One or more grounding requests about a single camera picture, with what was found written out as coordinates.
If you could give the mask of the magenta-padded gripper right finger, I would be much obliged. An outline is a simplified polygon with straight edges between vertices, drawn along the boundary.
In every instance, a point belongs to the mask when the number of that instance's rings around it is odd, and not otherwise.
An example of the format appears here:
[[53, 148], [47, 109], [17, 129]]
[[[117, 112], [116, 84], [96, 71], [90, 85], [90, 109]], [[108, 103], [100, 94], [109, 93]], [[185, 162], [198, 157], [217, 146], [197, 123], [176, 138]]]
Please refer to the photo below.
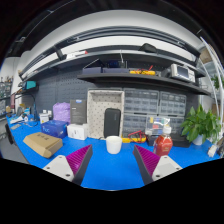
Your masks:
[[182, 169], [168, 155], [158, 156], [138, 145], [134, 146], [133, 154], [145, 185]]

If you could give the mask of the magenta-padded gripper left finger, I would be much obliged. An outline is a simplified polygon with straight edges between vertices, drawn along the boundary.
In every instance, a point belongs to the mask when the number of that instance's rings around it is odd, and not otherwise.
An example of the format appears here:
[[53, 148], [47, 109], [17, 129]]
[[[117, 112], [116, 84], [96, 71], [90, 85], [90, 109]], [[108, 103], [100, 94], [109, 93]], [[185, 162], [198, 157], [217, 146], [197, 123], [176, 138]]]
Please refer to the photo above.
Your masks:
[[92, 155], [92, 145], [87, 145], [67, 156], [58, 155], [44, 167], [44, 170], [81, 185]]

